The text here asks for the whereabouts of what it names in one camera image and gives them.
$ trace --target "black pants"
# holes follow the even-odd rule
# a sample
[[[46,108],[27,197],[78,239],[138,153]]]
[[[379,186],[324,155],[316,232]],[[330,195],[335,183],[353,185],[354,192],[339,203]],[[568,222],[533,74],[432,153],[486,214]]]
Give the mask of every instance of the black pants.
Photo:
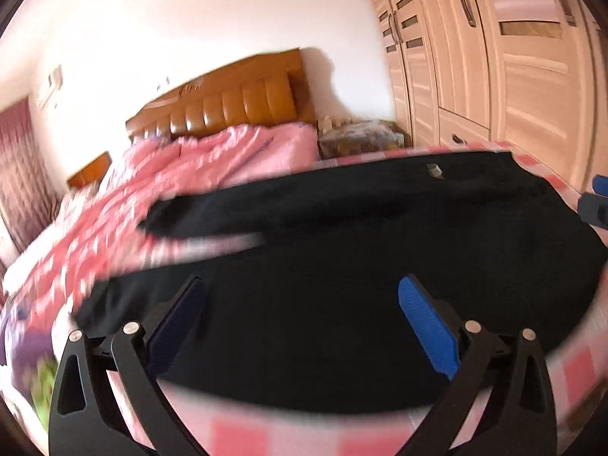
[[[443,179],[429,175],[432,163]],[[211,299],[166,378],[310,412],[383,412],[437,399],[447,380],[397,303],[407,274],[464,320],[508,334],[533,328],[549,352],[588,309],[608,257],[552,187],[508,154],[317,171],[155,211],[144,223],[154,234],[257,230],[268,244],[97,283],[78,325],[113,333],[196,274]]]

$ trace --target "patterned curtain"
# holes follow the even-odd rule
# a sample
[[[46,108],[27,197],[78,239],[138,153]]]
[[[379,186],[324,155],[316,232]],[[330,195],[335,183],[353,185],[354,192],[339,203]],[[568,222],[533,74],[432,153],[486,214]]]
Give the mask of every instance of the patterned curtain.
[[[51,223],[58,199],[24,99],[0,113],[0,216],[19,253]]]

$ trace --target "plastic bag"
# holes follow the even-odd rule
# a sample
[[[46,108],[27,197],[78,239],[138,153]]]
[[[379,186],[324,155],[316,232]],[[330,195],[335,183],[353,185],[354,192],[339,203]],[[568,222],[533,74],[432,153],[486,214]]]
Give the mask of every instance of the plastic bag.
[[[405,147],[402,133],[393,132],[389,122],[364,121],[335,128],[319,138],[324,158]]]

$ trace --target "wooden headboard frame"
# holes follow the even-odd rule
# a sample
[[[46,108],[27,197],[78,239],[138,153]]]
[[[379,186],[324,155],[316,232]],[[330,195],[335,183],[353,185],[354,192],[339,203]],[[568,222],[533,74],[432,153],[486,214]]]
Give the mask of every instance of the wooden headboard frame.
[[[127,121],[132,140],[206,136],[242,123],[315,122],[300,50],[256,54],[163,94]]]

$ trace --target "wooden wardrobe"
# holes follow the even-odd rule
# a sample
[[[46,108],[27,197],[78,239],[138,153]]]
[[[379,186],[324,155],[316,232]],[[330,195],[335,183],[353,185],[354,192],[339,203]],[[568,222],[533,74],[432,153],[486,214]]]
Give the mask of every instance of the wooden wardrobe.
[[[506,139],[588,183],[605,75],[580,0],[372,1],[414,145]]]

